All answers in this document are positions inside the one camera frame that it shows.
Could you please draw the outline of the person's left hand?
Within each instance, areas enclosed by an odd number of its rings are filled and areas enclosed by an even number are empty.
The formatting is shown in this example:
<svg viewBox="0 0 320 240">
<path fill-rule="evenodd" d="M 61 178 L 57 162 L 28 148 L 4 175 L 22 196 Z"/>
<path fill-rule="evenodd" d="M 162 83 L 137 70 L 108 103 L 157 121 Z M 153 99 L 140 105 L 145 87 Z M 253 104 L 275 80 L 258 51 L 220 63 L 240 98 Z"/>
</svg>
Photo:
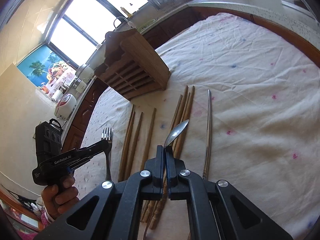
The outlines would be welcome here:
<svg viewBox="0 0 320 240">
<path fill-rule="evenodd" d="M 48 221 L 53 222 L 79 202 L 79 191 L 74 187 L 74 183 L 75 178 L 68 175 L 62 181 L 61 190 L 57 185 L 50 185 L 42 190 L 44 214 Z"/>
</svg>

